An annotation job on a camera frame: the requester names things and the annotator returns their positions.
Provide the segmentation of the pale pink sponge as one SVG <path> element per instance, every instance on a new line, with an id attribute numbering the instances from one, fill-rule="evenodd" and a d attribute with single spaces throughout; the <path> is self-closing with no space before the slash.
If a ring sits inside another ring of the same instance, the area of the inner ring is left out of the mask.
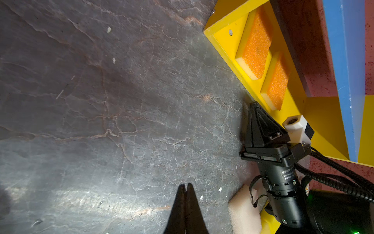
<path id="1" fill-rule="evenodd" d="M 252 199 L 264 194 L 262 186 L 256 185 L 252 191 L 248 185 L 243 185 L 228 203 L 229 218 L 234 234 L 259 234 L 262 230 L 260 212 L 266 198 L 262 198 L 256 208 Z"/>

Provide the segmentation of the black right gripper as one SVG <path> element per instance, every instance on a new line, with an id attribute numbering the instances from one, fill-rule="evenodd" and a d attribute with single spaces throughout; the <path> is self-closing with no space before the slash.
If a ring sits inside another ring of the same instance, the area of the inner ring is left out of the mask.
<path id="1" fill-rule="evenodd" d="M 306 192 L 295 165 L 311 153 L 311 147 L 289 141 L 288 132 L 257 101 L 249 105 L 245 147 L 239 155 L 242 160 L 255 162 L 259 168 L 260 174 L 251 186 L 259 180 L 263 183 L 269 201 L 266 212 L 280 224 L 309 228 Z"/>

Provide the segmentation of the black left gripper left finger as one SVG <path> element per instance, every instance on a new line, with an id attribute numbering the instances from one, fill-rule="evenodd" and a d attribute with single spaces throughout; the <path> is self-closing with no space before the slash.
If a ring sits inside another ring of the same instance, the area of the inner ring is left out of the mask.
<path id="1" fill-rule="evenodd" d="M 186 233 L 186 186 L 179 185 L 173 207 L 168 219 L 165 234 L 185 234 Z"/>

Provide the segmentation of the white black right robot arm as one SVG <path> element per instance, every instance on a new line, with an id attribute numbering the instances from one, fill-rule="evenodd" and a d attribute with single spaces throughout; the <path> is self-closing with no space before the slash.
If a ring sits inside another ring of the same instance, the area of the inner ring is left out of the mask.
<path id="1" fill-rule="evenodd" d="M 278 234 L 371 234 L 374 185 L 311 145 L 314 130 L 304 116 L 277 123 L 253 102 L 240 158 L 255 162 Z"/>

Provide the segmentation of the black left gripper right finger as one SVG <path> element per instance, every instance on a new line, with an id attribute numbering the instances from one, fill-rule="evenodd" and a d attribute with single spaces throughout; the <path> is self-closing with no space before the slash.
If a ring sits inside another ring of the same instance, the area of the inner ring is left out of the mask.
<path id="1" fill-rule="evenodd" d="M 199 202 L 194 187 L 191 183 L 187 186 L 186 192 L 186 233 L 187 234 L 208 234 Z"/>

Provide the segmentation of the yellow orange scrub sponge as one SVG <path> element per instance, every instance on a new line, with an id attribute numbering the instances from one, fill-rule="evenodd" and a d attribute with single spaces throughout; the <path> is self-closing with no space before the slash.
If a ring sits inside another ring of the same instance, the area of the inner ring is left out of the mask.
<path id="1" fill-rule="evenodd" d="M 264 75 L 273 34 L 274 27 L 263 5 L 249 13 L 235 60 L 253 81 Z"/>

